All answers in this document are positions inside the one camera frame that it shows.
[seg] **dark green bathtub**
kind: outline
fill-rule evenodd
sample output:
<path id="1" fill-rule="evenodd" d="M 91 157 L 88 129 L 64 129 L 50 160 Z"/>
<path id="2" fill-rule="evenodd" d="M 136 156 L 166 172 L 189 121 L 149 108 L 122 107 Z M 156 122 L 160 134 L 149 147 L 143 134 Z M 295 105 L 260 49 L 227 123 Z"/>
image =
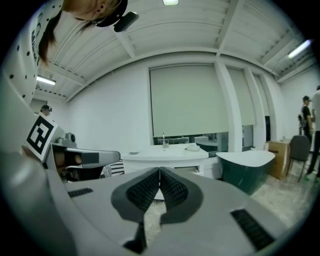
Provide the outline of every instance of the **dark green bathtub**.
<path id="1" fill-rule="evenodd" d="M 249 195 L 266 182 L 275 161 L 273 153 L 262 150 L 220 152 L 216 155 L 222 179 Z"/>

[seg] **white desk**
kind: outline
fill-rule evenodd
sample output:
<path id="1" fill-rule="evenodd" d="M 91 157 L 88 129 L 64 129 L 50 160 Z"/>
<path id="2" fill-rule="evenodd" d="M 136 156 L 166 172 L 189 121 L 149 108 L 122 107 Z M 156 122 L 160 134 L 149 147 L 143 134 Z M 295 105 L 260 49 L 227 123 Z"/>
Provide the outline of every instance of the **white desk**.
<path id="1" fill-rule="evenodd" d="M 186 150 L 188 145 L 190 144 L 175 144 L 169 145 L 168 148 L 163 148 L 162 145 L 153 145 L 140 150 L 138 154 L 122 154 L 121 159 L 125 173 L 151 167 L 196 167 L 198 170 L 196 174 L 204 176 L 205 159 L 209 157 L 208 152 L 202 149 L 197 152 L 188 151 Z M 155 199 L 164 199 L 160 190 Z"/>

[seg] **black chair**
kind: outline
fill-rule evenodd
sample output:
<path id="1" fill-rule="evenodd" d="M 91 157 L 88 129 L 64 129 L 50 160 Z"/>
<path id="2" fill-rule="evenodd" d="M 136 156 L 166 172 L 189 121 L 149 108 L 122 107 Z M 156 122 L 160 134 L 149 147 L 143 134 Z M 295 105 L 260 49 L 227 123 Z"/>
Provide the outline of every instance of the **black chair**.
<path id="1" fill-rule="evenodd" d="M 308 156 L 310 153 L 310 147 L 311 145 L 310 145 L 309 139 L 306 136 L 295 135 L 290 141 L 291 164 L 290 164 L 289 170 L 291 171 L 294 160 L 303 162 L 303 167 L 302 167 L 298 182 L 300 181 L 301 176 L 304 172 L 305 164 L 306 164 L 306 161 L 308 160 Z"/>

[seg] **person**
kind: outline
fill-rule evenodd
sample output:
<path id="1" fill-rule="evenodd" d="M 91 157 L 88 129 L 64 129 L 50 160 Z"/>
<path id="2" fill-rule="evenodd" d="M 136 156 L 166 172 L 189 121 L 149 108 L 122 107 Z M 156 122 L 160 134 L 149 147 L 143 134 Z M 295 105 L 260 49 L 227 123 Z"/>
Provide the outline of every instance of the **person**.
<path id="1" fill-rule="evenodd" d="M 48 105 L 43 105 L 43 106 L 41 107 L 40 112 L 41 112 L 42 114 L 44 114 L 46 117 L 48 117 L 48 116 L 50 116 L 50 112 L 52 112 L 52 108 L 49 107 Z"/>
<path id="2" fill-rule="evenodd" d="M 302 99 L 303 99 L 303 107 L 302 107 L 301 112 L 303 115 L 303 119 L 305 120 L 305 125 L 302 129 L 303 129 L 304 135 L 308 138 L 310 145 L 311 145 L 313 129 L 312 129 L 312 120 L 311 120 L 310 109 L 308 107 L 311 99 L 308 96 L 304 96 Z"/>
<path id="3" fill-rule="evenodd" d="M 22 148 L 34 116 L 28 106 L 36 90 L 38 66 L 48 64 L 47 52 L 56 42 L 54 30 L 62 12 L 82 21 L 83 32 L 114 24 L 127 5 L 128 0 L 49 0 L 33 14 L 0 67 L 0 151 Z"/>
<path id="4" fill-rule="evenodd" d="M 310 166 L 304 176 L 307 181 L 310 179 L 310 174 L 315 168 L 320 150 L 320 85 L 316 88 L 316 93 L 312 97 L 312 119 L 315 122 L 315 135 Z M 315 180 L 320 182 L 320 164 L 318 164 L 318 172 Z"/>

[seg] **ceiling light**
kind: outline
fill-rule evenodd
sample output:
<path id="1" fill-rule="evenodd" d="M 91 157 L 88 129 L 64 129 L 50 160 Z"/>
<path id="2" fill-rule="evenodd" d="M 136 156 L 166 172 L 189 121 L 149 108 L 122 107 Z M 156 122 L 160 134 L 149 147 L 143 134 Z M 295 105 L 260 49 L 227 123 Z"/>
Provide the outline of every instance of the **ceiling light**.
<path id="1" fill-rule="evenodd" d="M 174 6 L 179 4 L 179 0 L 163 0 L 165 6 Z"/>
<path id="2" fill-rule="evenodd" d="M 47 84 L 49 84 L 49 85 L 55 85 L 56 84 L 56 81 L 55 80 L 51 80 L 51 79 L 49 79 L 49 78 L 45 78 L 45 77 L 43 77 L 43 76 L 41 76 L 41 75 L 38 75 L 37 77 L 36 77 L 36 79 L 37 79 L 37 81 L 40 81 L 40 82 L 44 82 L 44 83 L 47 83 Z"/>
<path id="3" fill-rule="evenodd" d="M 311 45 L 311 40 L 307 40 L 304 43 L 300 44 L 297 48 L 295 48 L 292 52 L 289 53 L 288 57 L 294 58 L 299 53 L 301 53 L 303 50 L 305 50 L 309 45 Z"/>

